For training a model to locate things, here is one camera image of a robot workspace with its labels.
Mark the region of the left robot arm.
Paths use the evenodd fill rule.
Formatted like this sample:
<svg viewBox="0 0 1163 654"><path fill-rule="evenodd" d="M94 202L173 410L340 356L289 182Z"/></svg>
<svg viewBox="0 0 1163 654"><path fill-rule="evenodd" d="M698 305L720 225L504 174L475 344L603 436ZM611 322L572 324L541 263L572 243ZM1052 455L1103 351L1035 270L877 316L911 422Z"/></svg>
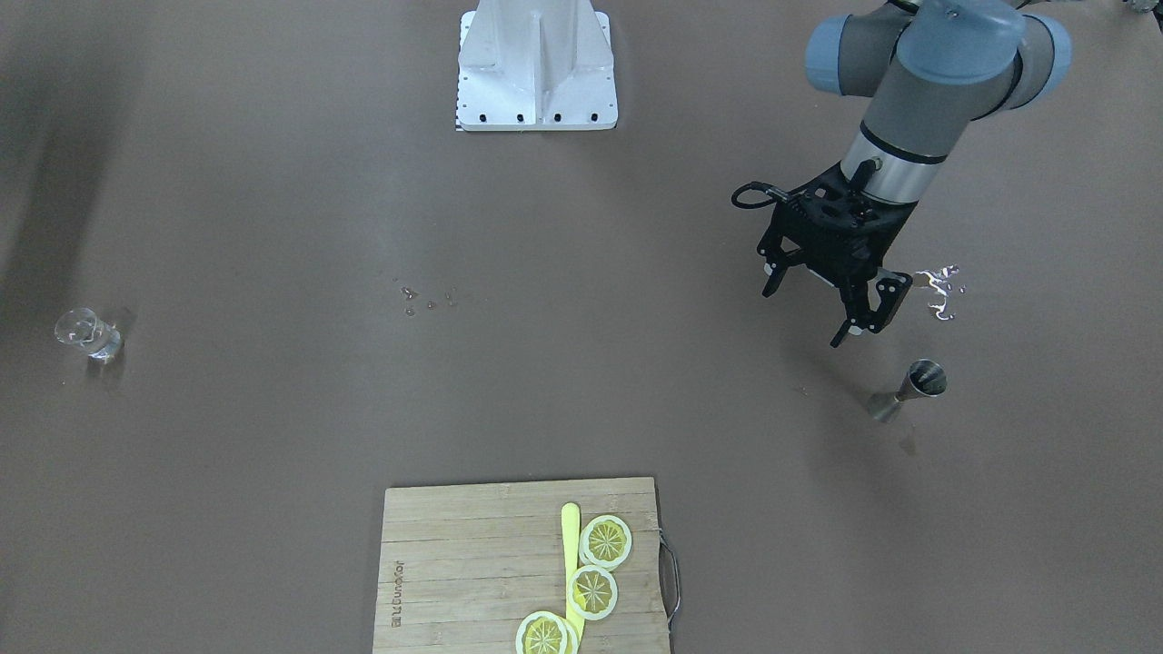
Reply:
<svg viewBox="0 0 1163 654"><path fill-rule="evenodd" d="M823 173L789 191L740 187L772 209L757 246L761 293L805 266L839 290L846 315L832 347L889 327L913 280L884 258L968 125L1048 95L1072 55L1064 24L1007 1L886 1L818 24L802 58L809 85L870 104Z"/></svg>

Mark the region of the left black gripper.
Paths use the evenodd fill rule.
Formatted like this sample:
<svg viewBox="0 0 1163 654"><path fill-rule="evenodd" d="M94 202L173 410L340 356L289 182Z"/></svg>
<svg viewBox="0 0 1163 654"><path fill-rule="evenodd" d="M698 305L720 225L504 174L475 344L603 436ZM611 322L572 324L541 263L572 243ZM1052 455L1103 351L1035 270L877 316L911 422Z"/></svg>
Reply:
<svg viewBox="0 0 1163 654"><path fill-rule="evenodd" d="M773 207L768 232L759 239L768 270L761 296L773 296L785 273L799 265L839 287L846 319L832 336L832 348L849 335L889 327L913 285L909 273L882 266L916 202L882 202L866 194L871 170L870 163L859 163L850 178L835 163L790 191L759 183L759 193L768 197L759 207Z"/></svg>

